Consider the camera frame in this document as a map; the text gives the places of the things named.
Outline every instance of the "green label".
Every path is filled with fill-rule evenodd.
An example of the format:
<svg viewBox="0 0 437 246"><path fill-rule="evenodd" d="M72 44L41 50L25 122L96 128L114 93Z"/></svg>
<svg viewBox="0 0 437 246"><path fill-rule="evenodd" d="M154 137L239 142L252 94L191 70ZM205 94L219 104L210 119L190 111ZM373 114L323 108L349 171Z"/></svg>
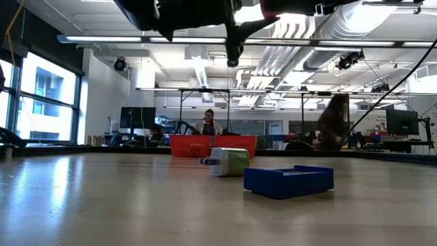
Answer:
<svg viewBox="0 0 437 246"><path fill-rule="evenodd" d="M242 176L244 169L249 167L249 152L241 150L228 150L229 166L227 176Z"/></svg>

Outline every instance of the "woman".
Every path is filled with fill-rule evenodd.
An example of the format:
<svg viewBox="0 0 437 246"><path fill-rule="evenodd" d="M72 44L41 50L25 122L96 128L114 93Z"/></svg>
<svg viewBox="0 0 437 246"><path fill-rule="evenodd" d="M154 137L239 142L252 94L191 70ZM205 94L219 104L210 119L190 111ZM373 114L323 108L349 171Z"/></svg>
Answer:
<svg viewBox="0 0 437 246"><path fill-rule="evenodd" d="M219 123L214 121L214 112L209 109L205 112L205 118L193 124L200 135L215 136L223 133Z"/></svg>
<svg viewBox="0 0 437 246"><path fill-rule="evenodd" d="M328 108L320 116L318 127L322 135L319 151L340 151L341 138L344 134L344 117L348 110L348 98L335 95Z"/></svg>

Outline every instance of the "ceiling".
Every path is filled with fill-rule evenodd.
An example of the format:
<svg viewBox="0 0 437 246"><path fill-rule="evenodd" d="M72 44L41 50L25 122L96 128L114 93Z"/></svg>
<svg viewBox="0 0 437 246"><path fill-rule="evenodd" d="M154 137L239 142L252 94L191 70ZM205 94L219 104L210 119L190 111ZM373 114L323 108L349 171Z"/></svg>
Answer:
<svg viewBox="0 0 437 246"><path fill-rule="evenodd" d="M112 35L112 36L157 36L153 31L137 31L111 2L89 2L89 0L32 0L26 1L28 10L50 23L52 26L68 35ZM374 29L365 38L378 40L434 40L437 38L437 0L425 0L423 13L412 14L413 9L398 8L381 26ZM263 29L253 37L270 37L274 27ZM225 36L224 26L201 27L177 31L175 36ZM183 66L186 45L159 44L111 44L111 50L136 49L149 50L161 66L157 80L187 81L195 77L195 69ZM246 46L240 59L241 66L256 66L263 57L263 46ZM224 46L210 45L209 51L224 51ZM369 65L378 76L390 75L392 80L404 76L424 54L425 49L365 49L364 54ZM128 57L128 63L141 64L140 57ZM433 51L426 62L437 62L437 51ZM238 69L226 68L225 57L216 57L212 66L206 68L209 77L235 78ZM316 73L312 76L312 86L334 88L341 85L351 85L347 90L353 90L364 83L374 81L375 74L366 63L360 62L350 71L338 76L333 71L333 65L328 65L328 73Z"/></svg>

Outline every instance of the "red object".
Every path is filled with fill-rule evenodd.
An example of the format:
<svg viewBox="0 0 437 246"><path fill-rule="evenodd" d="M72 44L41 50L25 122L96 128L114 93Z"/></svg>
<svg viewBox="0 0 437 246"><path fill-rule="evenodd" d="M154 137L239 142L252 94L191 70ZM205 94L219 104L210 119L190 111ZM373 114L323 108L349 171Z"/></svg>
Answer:
<svg viewBox="0 0 437 246"><path fill-rule="evenodd" d="M259 5L261 6L261 13L262 13L262 16L264 16L264 18L274 18L274 17L284 13L284 11L266 10L264 6L269 1L274 1L274 0L260 0L259 1Z"/></svg>
<svg viewBox="0 0 437 246"><path fill-rule="evenodd" d="M255 157L257 147L256 136L216 136L215 147L222 148L243 148L249 151L251 159Z"/></svg>
<svg viewBox="0 0 437 246"><path fill-rule="evenodd" d="M208 157L211 136L170 135L171 154L176 157Z"/></svg>

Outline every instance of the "security camera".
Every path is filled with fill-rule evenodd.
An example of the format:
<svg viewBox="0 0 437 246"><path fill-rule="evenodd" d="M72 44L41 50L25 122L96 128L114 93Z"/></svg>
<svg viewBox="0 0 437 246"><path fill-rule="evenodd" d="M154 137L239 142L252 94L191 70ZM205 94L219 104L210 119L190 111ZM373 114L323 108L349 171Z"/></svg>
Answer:
<svg viewBox="0 0 437 246"><path fill-rule="evenodd" d="M114 63L114 69L120 72L126 71L128 69L128 65L126 64L126 58L118 57L117 61Z"/></svg>

